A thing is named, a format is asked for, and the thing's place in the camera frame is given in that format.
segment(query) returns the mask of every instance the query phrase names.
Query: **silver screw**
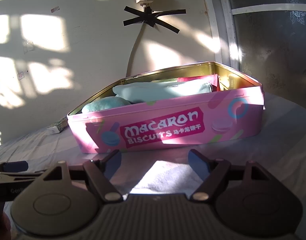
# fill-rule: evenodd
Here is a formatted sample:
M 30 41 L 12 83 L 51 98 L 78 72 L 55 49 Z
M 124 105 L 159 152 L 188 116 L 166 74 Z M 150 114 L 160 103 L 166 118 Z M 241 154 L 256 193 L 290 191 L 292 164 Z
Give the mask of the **silver screw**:
M 104 198 L 107 201 L 117 201 L 121 198 L 121 194 L 117 192 L 109 192 L 105 194 Z
M 193 194 L 193 199 L 198 201 L 204 201 L 209 199 L 209 195 L 205 192 L 196 192 Z

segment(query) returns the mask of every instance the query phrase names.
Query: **blue ring illustration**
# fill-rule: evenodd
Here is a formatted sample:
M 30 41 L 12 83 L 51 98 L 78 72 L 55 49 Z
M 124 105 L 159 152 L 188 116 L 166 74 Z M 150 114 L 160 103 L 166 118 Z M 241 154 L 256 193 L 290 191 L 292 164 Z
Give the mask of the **blue ring illustration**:
M 241 114 L 234 114 L 232 111 L 233 105 L 236 102 L 243 102 L 245 104 L 245 109 Z M 228 114 L 230 115 L 231 118 L 236 118 L 236 119 L 242 118 L 246 114 L 247 110 L 248 110 L 248 102 L 245 98 L 235 98 L 231 101 L 230 105 L 228 106 Z

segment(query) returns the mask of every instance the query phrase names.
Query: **teal plush object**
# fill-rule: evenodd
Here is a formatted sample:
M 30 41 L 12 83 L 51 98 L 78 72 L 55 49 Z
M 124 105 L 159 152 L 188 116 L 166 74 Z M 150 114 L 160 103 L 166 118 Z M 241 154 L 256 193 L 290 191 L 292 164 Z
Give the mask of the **teal plush object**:
M 131 103 L 120 97 L 107 97 L 95 100 L 82 108 L 82 113 L 96 112 L 120 106 L 128 106 Z

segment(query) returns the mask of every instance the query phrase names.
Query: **black tape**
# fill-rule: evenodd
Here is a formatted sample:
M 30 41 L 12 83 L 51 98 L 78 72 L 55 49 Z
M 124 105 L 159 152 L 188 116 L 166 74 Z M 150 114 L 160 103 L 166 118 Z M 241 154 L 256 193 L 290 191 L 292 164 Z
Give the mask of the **black tape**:
M 141 12 L 139 10 L 136 10 L 134 8 L 128 7 L 126 6 L 124 8 L 124 11 L 132 13 L 137 15 L 138 17 L 135 17 L 133 19 L 129 19 L 129 20 L 125 20 L 123 21 L 124 26 L 130 25 L 130 24 L 134 24 L 134 23 L 138 23 L 138 22 L 145 22 L 146 24 L 150 25 L 151 27 L 154 27 L 155 24 L 161 25 L 175 33 L 179 33 L 179 29 L 160 20 L 157 19 L 157 17 L 160 16 L 164 16 L 164 15 L 173 15 L 173 14 L 186 14 L 186 10 L 185 9 L 181 9 L 181 10 L 171 10 L 171 11 L 165 11 L 165 12 L 156 12 L 156 13 L 152 13 L 151 8 L 146 7 L 144 8 L 144 12 Z

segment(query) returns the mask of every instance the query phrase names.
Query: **macaron biscuits label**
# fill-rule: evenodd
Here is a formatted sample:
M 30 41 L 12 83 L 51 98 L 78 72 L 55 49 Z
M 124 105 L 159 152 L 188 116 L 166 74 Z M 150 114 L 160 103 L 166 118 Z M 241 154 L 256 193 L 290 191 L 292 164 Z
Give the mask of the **macaron biscuits label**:
M 126 148 L 202 133 L 203 112 L 199 107 L 121 126 Z

